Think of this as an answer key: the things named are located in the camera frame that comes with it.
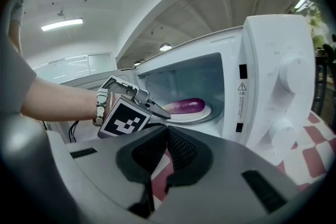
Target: bracelet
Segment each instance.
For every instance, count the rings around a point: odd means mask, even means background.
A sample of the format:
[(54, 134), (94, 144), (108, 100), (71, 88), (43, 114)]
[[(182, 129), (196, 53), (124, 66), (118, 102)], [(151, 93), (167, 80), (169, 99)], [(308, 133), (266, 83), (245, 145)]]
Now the bracelet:
[(111, 99), (110, 99), (110, 110), (109, 110), (109, 113), (111, 112), (112, 110), (112, 98), (113, 98), (113, 92), (111, 92)]
[(97, 117), (92, 121), (95, 126), (101, 126), (103, 123), (107, 98), (108, 90), (100, 88), (97, 93)]

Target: person's arm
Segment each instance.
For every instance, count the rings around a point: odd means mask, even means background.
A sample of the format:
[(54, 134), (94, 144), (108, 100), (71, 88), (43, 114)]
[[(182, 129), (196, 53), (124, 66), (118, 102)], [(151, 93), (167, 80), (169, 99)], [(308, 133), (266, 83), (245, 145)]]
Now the person's arm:
[[(110, 109), (110, 94), (105, 117)], [(120, 94), (113, 94), (112, 107)], [(21, 113), (40, 121), (82, 121), (97, 116), (97, 93), (85, 89), (57, 85), (35, 78), (21, 108)]]
[(9, 23), (8, 37), (12, 42), (15, 50), (22, 55), (22, 47), (20, 41), (21, 24), (23, 21), (25, 7), (23, 0), (16, 0), (11, 11), (11, 21)]
[(22, 47), (20, 42), (21, 25), (16, 20), (11, 20), (9, 24), (8, 37), (11, 40), (15, 50), (22, 55)]

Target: microwave knob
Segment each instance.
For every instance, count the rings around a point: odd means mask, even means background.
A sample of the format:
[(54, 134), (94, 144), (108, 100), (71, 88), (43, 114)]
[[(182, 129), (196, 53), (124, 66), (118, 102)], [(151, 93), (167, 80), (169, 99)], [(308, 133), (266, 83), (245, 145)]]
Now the microwave knob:
[(283, 87), (291, 93), (300, 93), (304, 90), (305, 74), (309, 67), (301, 57), (285, 55), (280, 62), (279, 78)]
[(293, 124), (285, 118), (276, 121), (268, 130), (268, 134), (272, 146), (277, 148), (292, 146), (298, 137)]

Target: red and white checkered cloth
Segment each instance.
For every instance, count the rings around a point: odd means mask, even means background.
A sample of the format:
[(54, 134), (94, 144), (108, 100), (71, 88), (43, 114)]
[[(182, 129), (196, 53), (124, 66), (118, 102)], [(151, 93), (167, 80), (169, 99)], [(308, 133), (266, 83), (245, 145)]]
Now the red and white checkered cloth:
[[(336, 156), (336, 135), (314, 112), (309, 114), (305, 127), (287, 157), (277, 166), (301, 190), (322, 179)], [(174, 173), (168, 151), (152, 174), (155, 208), (166, 196), (167, 177)]]

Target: gray plastic device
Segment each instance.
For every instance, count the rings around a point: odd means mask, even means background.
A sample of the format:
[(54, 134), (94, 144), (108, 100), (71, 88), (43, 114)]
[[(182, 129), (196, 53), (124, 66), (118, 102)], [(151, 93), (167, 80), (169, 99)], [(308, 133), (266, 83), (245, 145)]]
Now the gray plastic device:
[[(279, 215), (298, 193), (251, 150), (196, 131), (158, 125), (65, 145), (26, 117), (3, 122), (4, 164), (61, 223), (246, 223)], [(150, 175), (166, 147), (174, 174), (154, 211)]]

